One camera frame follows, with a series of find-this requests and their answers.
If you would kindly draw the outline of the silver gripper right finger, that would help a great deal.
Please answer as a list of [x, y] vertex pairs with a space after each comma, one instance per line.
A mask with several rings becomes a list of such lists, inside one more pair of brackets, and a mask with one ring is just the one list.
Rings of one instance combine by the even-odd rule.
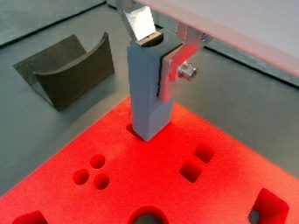
[[162, 102], [173, 98], [177, 91], [176, 80], [181, 78], [190, 81], [196, 77], [197, 68], [188, 59], [210, 42], [206, 33], [181, 22], [177, 23], [176, 37], [181, 40], [181, 45], [162, 57], [158, 87], [158, 98]]

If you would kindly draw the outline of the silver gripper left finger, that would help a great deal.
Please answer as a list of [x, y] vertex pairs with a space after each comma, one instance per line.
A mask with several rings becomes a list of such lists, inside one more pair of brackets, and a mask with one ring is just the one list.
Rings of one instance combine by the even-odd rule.
[[133, 0], [116, 0], [116, 9], [130, 40], [138, 45], [145, 45], [156, 37], [149, 7], [133, 3]]

